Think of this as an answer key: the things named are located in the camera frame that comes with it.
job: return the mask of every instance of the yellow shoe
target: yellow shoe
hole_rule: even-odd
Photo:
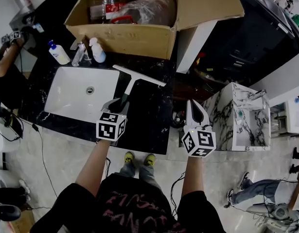
[[[155,160],[156,160],[155,156],[151,153],[146,157],[146,159],[144,161],[144,165],[145,166],[153,166],[155,164]]]
[[[131,152],[127,152],[124,155],[124,163],[132,163],[134,156]]]

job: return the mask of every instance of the plastic bag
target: plastic bag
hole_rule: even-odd
[[[112,16],[112,23],[155,24],[173,27],[176,19],[174,0],[136,0]]]

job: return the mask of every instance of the jeans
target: jeans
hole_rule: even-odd
[[[133,163],[125,163],[124,166],[120,169],[120,172],[115,174],[133,178],[135,176],[135,166],[133,165]],[[140,165],[139,178],[140,180],[143,180],[161,190],[161,187],[155,181],[153,166],[145,166],[144,164]]]
[[[235,193],[231,197],[233,204],[239,204],[245,200],[251,199],[257,195],[264,195],[270,199],[273,203],[275,202],[275,192],[278,188],[280,181],[276,180],[262,180],[253,183],[251,180],[246,179],[243,181],[241,192]]]

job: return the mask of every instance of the lotion bottle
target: lotion bottle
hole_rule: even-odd
[[[66,65],[68,62],[70,62],[70,58],[61,45],[54,44],[52,40],[48,44],[51,46],[49,49],[50,54],[57,60],[59,64]]]

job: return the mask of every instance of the black marble countertop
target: black marble countertop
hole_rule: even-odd
[[[68,52],[70,57],[75,53]],[[106,53],[106,61],[98,64],[94,60],[80,63],[81,67],[113,69],[113,64],[165,82],[159,87],[143,80],[135,82],[129,96],[128,122],[124,135],[117,147],[166,154],[170,120],[172,116],[172,95],[175,76],[175,62],[119,53]],[[40,56],[29,77],[29,90],[24,96],[19,115],[31,123],[84,140],[96,141],[96,124],[50,114],[44,111],[47,96],[61,65],[46,53]],[[131,76],[120,72],[114,98],[124,94]]]

